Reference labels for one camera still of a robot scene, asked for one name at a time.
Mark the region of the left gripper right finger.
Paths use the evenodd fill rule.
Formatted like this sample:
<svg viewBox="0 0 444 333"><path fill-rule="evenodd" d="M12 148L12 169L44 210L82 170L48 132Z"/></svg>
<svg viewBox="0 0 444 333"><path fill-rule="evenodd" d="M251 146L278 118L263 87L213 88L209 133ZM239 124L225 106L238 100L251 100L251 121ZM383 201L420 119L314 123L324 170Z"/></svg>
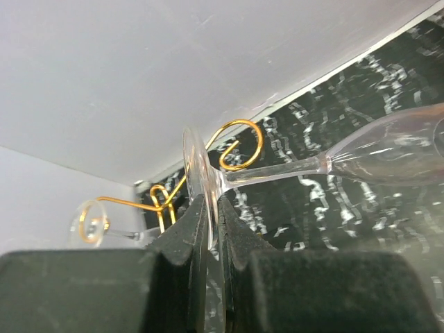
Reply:
<svg viewBox="0 0 444 333"><path fill-rule="evenodd" d="M437 332L418 274L400 255L283 252L219 200L227 332Z"/></svg>

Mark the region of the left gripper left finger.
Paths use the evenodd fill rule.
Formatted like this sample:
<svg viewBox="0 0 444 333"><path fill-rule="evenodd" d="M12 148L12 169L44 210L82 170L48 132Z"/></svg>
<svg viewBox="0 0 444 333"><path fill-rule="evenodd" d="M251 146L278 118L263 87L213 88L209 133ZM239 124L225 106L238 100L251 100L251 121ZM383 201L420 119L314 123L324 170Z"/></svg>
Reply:
<svg viewBox="0 0 444 333"><path fill-rule="evenodd" d="M1 257L2 332L202 332L207 205L145 248L34 250Z"/></svg>

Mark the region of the clear wine glass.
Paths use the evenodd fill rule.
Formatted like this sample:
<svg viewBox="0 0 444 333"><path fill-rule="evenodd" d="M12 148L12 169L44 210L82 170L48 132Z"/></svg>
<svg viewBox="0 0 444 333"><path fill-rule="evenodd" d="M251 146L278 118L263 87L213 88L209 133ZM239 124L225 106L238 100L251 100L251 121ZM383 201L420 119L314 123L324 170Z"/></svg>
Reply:
<svg viewBox="0 0 444 333"><path fill-rule="evenodd" d="M87 200L80 204L69 226L67 247L72 249L95 249L108 239L123 241L126 246L143 248L158 238L163 227L138 227L134 231L112 227L105 205L99 200Z"/></svg>
<svg viewBox="0 0 444 333"><path fill-rule="evenodd" d="M365 125L324 153L286 164L224 173L211 166L198 133L183 135L187 188L204 195L210 248L219 229L217 201L228 190L304 175L342 176L382 185L428 185L443 179L443 104L399 111Z"/></svg>

